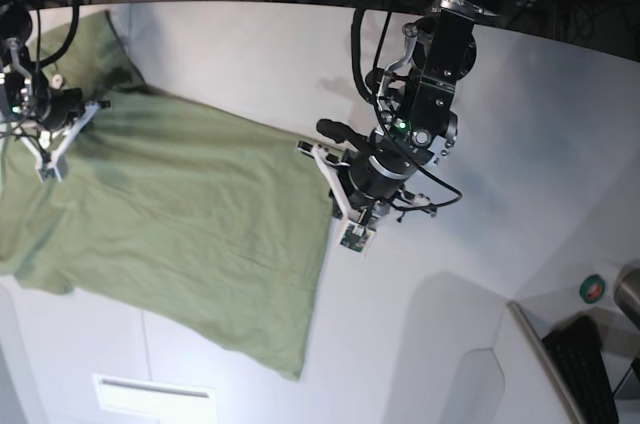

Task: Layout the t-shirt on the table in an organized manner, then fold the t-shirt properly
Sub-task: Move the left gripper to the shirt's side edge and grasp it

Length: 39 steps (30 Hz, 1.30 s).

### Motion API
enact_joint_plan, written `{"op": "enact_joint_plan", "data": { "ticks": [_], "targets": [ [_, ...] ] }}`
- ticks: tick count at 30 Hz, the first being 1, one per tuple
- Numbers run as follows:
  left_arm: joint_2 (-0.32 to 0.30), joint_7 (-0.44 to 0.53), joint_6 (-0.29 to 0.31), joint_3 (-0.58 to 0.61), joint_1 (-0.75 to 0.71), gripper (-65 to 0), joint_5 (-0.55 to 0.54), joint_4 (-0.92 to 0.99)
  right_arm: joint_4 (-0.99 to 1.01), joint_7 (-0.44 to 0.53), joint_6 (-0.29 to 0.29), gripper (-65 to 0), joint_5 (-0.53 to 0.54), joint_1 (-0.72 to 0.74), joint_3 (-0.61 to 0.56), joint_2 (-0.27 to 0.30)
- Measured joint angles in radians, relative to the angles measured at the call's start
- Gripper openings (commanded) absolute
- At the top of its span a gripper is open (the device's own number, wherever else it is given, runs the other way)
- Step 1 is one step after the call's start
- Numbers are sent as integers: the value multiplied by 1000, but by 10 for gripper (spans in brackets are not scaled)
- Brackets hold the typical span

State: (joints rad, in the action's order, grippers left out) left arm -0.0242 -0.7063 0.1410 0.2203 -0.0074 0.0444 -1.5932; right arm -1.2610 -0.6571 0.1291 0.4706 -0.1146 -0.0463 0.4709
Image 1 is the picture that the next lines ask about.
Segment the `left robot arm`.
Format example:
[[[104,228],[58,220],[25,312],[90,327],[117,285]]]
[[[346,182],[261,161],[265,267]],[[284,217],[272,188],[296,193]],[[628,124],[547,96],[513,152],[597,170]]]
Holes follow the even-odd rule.
[[[463,194],[430,172],[447,157],[458,136],[452,110],[456,87],[477,58],[473,29],[482,16],[499,13],[503,0],[431,0],[431,9],[402,28],[402,54],[386,66],[362,72],[361,27],[365,8],[350,26],[351,69],[360,97],[371,105],[377,126],[369,135],[322,119],[317,131],[352,151],[328,157],[330,195],[341,213],[380,205],[400,212],[438,210]]]

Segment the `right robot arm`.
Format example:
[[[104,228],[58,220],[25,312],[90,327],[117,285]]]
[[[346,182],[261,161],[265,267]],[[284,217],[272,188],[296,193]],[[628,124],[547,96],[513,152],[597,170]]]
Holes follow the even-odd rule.
[[[1,0],[1,122],[57,131],[84,112],[82,92],[55,89],[44,69],[60,60],[76,36],[83,0],[70,0],[71,22],[64,40],[43,55],[42,31],[30,11],[44,0]]]

